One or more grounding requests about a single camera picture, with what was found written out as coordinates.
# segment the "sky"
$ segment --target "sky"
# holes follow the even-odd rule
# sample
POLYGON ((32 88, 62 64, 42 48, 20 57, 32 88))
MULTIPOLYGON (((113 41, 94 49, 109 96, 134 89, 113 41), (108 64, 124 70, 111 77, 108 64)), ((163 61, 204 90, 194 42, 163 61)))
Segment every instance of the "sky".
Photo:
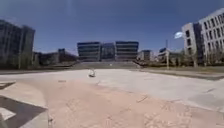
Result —
POLYGON ((224 0, 0 0, 0 19, 36 30, 34 50, 65 48, 81 41, 139 41, 139 50, 183 48, 174 34, 223 8, 224 0))

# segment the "street lamp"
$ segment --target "street lamp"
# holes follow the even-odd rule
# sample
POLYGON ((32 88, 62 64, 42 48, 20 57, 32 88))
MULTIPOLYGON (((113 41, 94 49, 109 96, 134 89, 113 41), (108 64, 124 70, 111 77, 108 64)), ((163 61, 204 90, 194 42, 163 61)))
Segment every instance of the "street lamp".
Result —
MULTIPOLYGON (((175 33, 174 35, 174 39, 179 39, 183 37, 183 33, 182 32, 177 32, 175 33)), ((168 40, 166 40, 166 67, 167 67, 167 70, 169 70, 169 50, 168 50, 168 40)))

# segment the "white building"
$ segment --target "white building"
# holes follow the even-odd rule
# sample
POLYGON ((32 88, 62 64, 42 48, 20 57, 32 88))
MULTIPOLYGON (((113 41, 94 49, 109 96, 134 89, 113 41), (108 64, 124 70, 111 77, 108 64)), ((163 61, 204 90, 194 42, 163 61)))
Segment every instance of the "white building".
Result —
POLYGON ((150 50, 142 50, 138 53, 137 59, 139 60, 150 60, 151 59, 151 51, 150 50))
POLYGON ((224 52, 224 8, 199 20, 208 62, 220 60, 224 52))
POLYGON ((197 64, 224 59, 224 8, 182 27, 184 51, 197 64))

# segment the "office building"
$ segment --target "office building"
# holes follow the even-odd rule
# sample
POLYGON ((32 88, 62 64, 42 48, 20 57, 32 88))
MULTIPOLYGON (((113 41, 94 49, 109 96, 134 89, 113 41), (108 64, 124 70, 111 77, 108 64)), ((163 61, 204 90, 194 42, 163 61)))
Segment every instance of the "office building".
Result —
POLYGON ((101 61, 115 60, 115 46, 114 43, 104 43, 101 45, 101 61))
POLYGON ((39 60, 39 65, 41 66, 52 66, 68 62, 77 61, 78 57, 67 52, 64 48, 58 49, 56 52, 51 53, 35 53, 38 55, 38 59, 33 58, 33 60, 39 60))
POLYGON ((100 61, 100 42, 79 42, 77 48, 80 61, 100 61))
POLYGON ((204 43, 201 37, 201 25, 189 23, 182 27, 184 38, 184 51, 192 65, 204 64, 204 43))
POLYGON ((137 59, 139 43, 136 41, 116 41, 116 61, 133 61, 137 59))
POLYGON ((138 60, 150 61, 151 51, 150 50, 142 50, 138 53, 138 60))
POLYGON ((32 64, 35 30, 0 20, 0 67, 28 68, 32 64))
POLYGON ((185 54, 197 64, 224 61, 224 8, 183 26, 185 54))
POLYGON ((138 44, 134 41, 80 42, 77 48, 80 61, 133 61, 137 59, 138 44))
POLYGON ((208 62, 216 63, 223 59, 224 52, 224 8, 199 20, 204 42, 204 55, 208 62))

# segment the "lamp post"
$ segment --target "lamp post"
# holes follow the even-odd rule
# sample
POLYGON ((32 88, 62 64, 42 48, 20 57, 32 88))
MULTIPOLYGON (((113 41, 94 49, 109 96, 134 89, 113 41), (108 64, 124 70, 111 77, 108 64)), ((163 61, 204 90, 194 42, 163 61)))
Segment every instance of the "lamp post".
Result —
POLYGON ((168 40, 166 40, 166 68, 167 70, 170 69, 169 67, 169 50, 168 50, 168 40))

